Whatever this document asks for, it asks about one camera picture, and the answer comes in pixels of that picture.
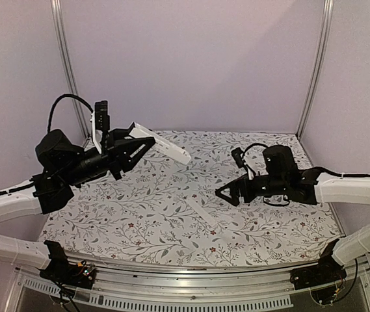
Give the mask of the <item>white remote control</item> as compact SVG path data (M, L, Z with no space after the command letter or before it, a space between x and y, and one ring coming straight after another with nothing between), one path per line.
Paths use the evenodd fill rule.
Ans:
M153 147L158 152L170 157L171 159L174 159L181 164L188 164L191 161L191 156L188 151L140 125L139 123L133 122L132 130L130 130L129 135L133 138L152 137L155 139L155 144Z

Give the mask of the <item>white remote battery cover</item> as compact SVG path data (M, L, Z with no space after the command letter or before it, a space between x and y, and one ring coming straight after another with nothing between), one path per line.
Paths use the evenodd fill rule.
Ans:
M192 207L192 209L200 216L204 221L206 221L210 226L216 226L217 221L196 201L192 199L186 200L188 205Z

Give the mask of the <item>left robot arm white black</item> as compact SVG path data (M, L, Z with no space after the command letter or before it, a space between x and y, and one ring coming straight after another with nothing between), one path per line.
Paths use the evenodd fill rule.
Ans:
M0 223L27 215L58 211L73 198L73 188L110 173L115 179L132 170L157 140L133 136L128 129L104 135L99 148L85 150L60 130L49 132L35 152L42 173L0 191ZM58 242L30 242L0 235L0 261L48 270L59 282L73 277L73 268Z

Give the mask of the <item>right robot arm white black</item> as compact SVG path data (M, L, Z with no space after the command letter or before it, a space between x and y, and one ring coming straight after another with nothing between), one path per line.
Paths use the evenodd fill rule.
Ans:
M216 189L215 194L233 206L257 197L285 196L289 202L318 205L351 203L370 206L370 174L336 173L316 166L301 170L291 148L274 145L263 148L265 175L250 167L241 148L231 155L245 175ZM351 235L330 242L313 269L317 283L327 283L350 261L370 253L370 224Z

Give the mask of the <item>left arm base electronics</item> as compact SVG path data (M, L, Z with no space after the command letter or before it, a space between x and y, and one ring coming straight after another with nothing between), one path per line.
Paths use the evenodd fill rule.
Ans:
M78 263L70 263L62 246L50 240L44 244L49 251L49 264L45 269L40 269L40 277L58 283L82 289L92 289L96 279L96 266L82 260Z

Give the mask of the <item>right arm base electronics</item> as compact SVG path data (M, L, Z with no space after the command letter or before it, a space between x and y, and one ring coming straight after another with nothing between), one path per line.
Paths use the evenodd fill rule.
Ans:
M289 281L295 290L317 287L327 283L340 281L340 286L331 286L311 292L312 299L321 305L333 304L340 293L347 273L343 265L339 265L333 258L333 249L339 239L330 242L323 250L317 264L297 268L290 271Z

